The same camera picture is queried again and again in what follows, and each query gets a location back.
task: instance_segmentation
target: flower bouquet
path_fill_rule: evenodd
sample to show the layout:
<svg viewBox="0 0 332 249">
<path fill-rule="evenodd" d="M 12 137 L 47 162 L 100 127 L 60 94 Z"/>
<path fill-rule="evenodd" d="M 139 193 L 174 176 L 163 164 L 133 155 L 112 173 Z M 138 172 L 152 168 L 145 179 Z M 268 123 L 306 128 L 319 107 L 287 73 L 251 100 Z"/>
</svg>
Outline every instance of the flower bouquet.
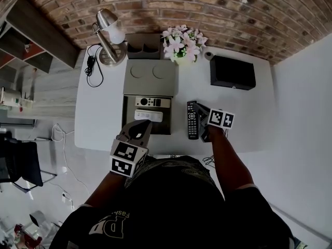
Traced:
<svg viewBox="0 0 332 249">
<path fill-rule="evenodd" d="M 178 64 L 182 61 L 196 62 L 208 38 L 198 30 L 189 30 L 186 25 L 169 27 L 162 33 L 165 57 Z"/>
</svg>

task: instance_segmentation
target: open box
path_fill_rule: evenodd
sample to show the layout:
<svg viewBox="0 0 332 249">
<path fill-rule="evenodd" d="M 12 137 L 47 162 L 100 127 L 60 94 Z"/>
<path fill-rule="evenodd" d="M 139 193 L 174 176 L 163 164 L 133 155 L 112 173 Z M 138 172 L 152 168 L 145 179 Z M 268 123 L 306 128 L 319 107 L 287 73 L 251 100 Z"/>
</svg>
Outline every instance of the open box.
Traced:
<svg viewBox="0 0 332 249">
<path fill-rule="evenodd" d="M 170 135 L 174 90 L 175 64 L 170 60 L 128 60 L 123 86 L 122 127 L 135 120 L 135 110 L 152 110 L 162 112 L 163 119 L 162 122 L 153 122 L 151 134 Z M 171 106 L 137 106 L 137 96 L 168 99 Z"/>
</svg>

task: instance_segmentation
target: white remote control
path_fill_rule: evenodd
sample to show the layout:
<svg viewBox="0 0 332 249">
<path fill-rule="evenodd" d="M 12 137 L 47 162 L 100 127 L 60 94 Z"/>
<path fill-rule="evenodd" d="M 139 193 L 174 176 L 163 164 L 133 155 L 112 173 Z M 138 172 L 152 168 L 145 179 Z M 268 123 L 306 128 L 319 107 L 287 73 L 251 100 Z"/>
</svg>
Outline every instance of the white remote control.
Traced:
<svg viewBox="0 0 332 249">
<path fill-rule="evenodd" d="M 135 120 L 150 120 L 151 122 L 162 122 L 162 112 L 155 112 L 153 110 L 136 110 Z"/>
<path fill-rule="evenodd" d="M 152 97 L 136 97 L 136 106 L 170 108 L 171 100 Z"/>
</svg>

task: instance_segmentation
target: white desk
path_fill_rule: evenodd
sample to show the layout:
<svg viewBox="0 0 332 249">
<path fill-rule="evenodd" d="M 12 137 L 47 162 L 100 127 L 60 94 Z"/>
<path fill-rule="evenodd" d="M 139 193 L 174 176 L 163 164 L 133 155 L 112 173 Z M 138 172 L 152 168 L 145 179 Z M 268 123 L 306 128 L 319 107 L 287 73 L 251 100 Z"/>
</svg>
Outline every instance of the white desk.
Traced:
<svg viewBox="0 0 332 249">
<path fill-rule="evenodd" d="M 236 152 L 265 150 L 273 142 L 275 101 L 269 62 L 214 47 L 206 47 L 206 51 L 253 63 L 256 87 L 246 91 L 211 86 L 210 64 L 203 55 L 191 66 L 180 66 L 177 72 L 177 94 L 172 100 L 172 134 L 151 135 L 148 144 L 150 154 L 208 156 L 212 153 L 211 143 L 187 138 L 186 103 L 191 100 L 236 114 L 233 129 L 228 136 Z M 104 82 L 97 88 L 91 88 L 84 73 L 87 58 L 86 54 L 78 85 L 75 145 L 110 151 L 113 139 L 121 130 L 122 90 L 127 59 L 115 68 L 101 64 Z M 97 85 L 100 80 L 100 73 L 95 69 L 90 81 Z"/>
</svg>

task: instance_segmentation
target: white marker cube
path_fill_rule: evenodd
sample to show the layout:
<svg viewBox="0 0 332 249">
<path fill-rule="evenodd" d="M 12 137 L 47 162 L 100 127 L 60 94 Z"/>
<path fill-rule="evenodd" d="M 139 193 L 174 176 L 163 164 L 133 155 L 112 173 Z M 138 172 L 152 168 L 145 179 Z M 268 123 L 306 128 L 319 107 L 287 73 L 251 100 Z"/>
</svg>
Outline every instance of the white marker cube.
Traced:
<svg viewBox="0 0 332 249">
<path fill-rule="evenodd" d="M 235 114 L 225 112 L 224 110 L 211 109 L 208 124 L 211 126 L 232 129 Z"/>
<path fill-rule="evenodd" d="M 144 163 L 148 149 L 132 144 L 113 140 L 110 151 L 110 170 L 112 172 L 132 177 L 134 172 Z"/>
</svg>

